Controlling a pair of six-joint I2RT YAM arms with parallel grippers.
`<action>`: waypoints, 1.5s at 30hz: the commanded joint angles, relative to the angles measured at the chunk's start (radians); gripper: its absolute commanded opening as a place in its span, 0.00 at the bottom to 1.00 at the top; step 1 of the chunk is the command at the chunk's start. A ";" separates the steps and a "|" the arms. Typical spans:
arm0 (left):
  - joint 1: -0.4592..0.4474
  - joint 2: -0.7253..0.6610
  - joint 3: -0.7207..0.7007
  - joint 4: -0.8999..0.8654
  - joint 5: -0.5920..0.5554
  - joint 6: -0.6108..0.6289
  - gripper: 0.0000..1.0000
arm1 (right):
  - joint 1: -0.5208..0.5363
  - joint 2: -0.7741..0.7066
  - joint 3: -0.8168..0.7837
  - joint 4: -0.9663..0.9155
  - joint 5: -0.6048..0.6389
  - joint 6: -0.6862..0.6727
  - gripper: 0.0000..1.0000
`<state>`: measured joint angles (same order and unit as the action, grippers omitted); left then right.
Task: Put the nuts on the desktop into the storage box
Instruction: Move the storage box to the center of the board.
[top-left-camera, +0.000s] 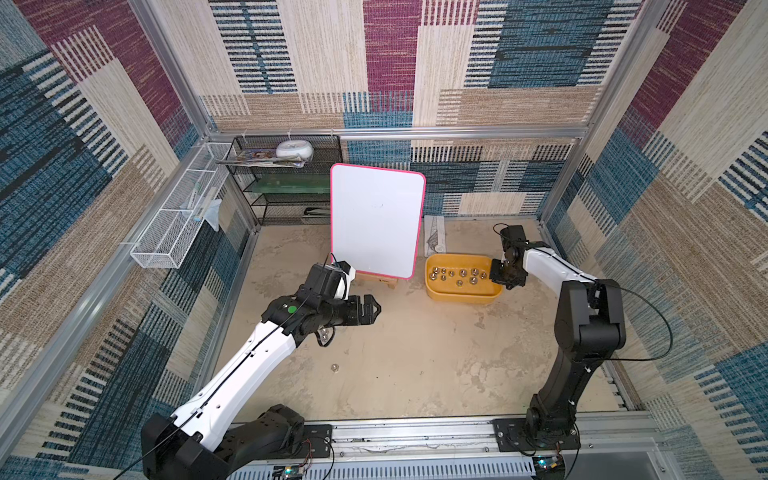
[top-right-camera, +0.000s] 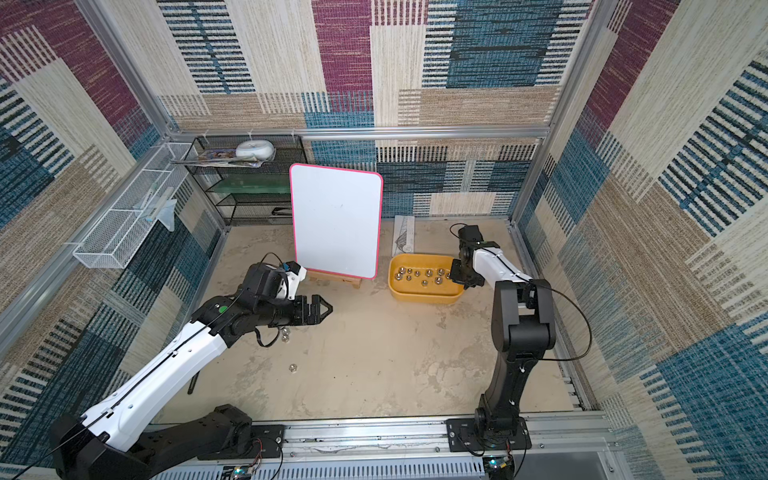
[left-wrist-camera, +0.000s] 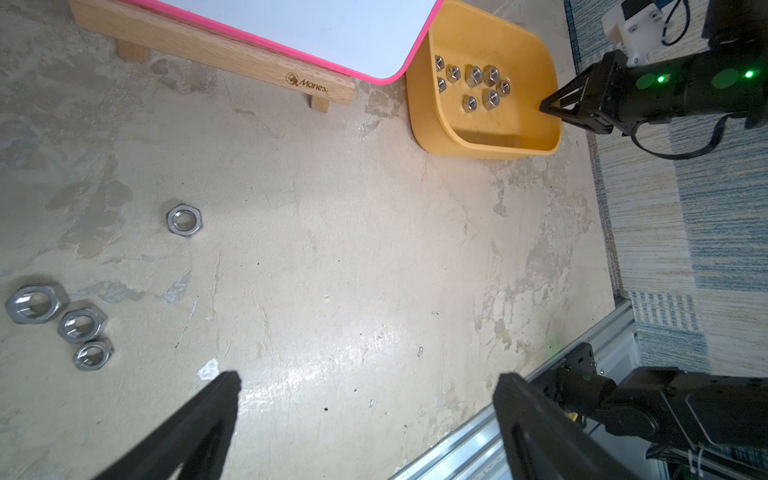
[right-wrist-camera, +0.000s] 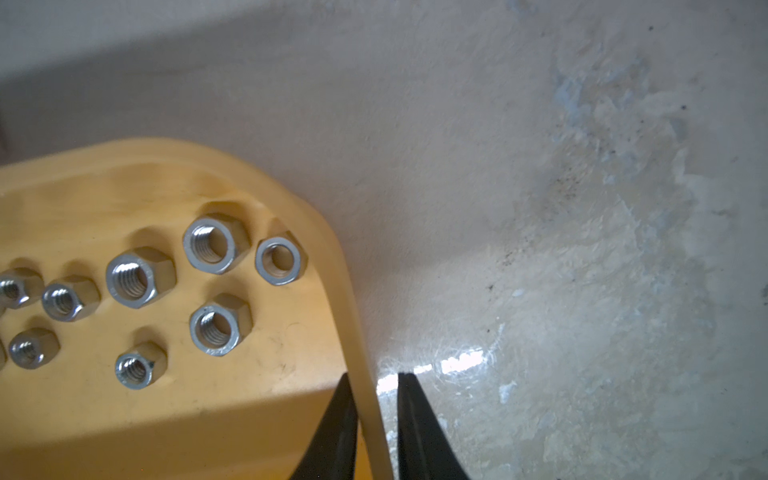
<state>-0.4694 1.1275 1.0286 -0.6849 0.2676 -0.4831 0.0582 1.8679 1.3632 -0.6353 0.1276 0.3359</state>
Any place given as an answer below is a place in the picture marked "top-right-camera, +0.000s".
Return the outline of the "yellow plastic storage box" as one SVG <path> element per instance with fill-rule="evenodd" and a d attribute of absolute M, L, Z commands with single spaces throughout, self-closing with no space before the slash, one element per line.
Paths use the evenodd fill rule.
<path fill-rule="evenodd" d="M 390 261 L 388 271 L 388 286 L 392 296 L 396 300 L 404 302 L 427 304 L 452 304 L 456 302 L 462 296 L 464 288 L 446 277 L 446 274 L 450 272 L 453 260 L 453 257 L 437 254 L 401 254 L 395 256 Z M 414 270 L 421 270 L 424 277 L 416 278 L 412 272 L 410 275 L 413 276 L 413 280 L 406 281 L 408 274 L 404 272 L 405 268 L 412 268 L 413 272 Z M 437 270 L 439 268 L 446 270 L 444 276 L 438 276 Z M 427 277 L 427 270 L 432 270 L 434 276 Z M 403 279 L 397 280 L 398 272 L 404 272 Z M 443 278 L 441 285 L 435 284 L 437 277 Z M 429 280 L 427 287 L 421 284 L 424 279 Z"/>

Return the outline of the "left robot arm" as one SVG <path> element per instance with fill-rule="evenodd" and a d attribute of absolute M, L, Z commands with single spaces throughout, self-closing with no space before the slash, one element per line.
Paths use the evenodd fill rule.
<path fill-rule="evenodd" d="M 121 387 L 78 417 L 50 428 L 50 448 L 62 479 L 150 479 L 193 458 L 257 458 L 264 442 L 252 419 L 225 404 L 186 423 L 154 432 L 147 426 L 208 363 L 243 336 L 321 324 L 333 311 L 322 296 L 297 292 L 306 270 L 294 261 L 249 267 L 235 293 L 214 296 L 195 310 L 176 337 Z"/>

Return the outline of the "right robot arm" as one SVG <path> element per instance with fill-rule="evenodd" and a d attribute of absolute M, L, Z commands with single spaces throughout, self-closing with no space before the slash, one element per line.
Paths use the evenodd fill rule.
<path fill-rule="evenodd" d="M 497 357 L 474 420 L 447 422 L 451 449 L 473 455 L 525 449 L 531 442 L 520 414 L 524 389 L 534 367 L 556 343 L 550 284 L 523 273 L 497 243 L 483 238 L 477 225 L 461 223 L 454 235 L 459 257 L 452 261 L 450 280 L 465 289 L 493 288 L 491 337 Z"/>

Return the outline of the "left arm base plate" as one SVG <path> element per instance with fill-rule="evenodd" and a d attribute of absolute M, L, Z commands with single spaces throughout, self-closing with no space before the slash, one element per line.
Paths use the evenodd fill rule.
<path fill-rule="evenodd" d="M 284 430 L 285 427 L 278 424 L 239 427 L 221 450 L 199 455 L 197 459 L 278 459 L 281 456 Z"/>

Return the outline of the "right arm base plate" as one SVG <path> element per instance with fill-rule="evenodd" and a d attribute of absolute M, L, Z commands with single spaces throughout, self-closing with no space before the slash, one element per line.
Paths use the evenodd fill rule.
<path fill-rule="evenodd" d="M 451 452 L 480 454 L 489 451 L 527 450 L 532 446 L 524 418 L 517 419 L 515 428 L 481 429 L 474 419 L 449 418 L 445 421 Z"/>

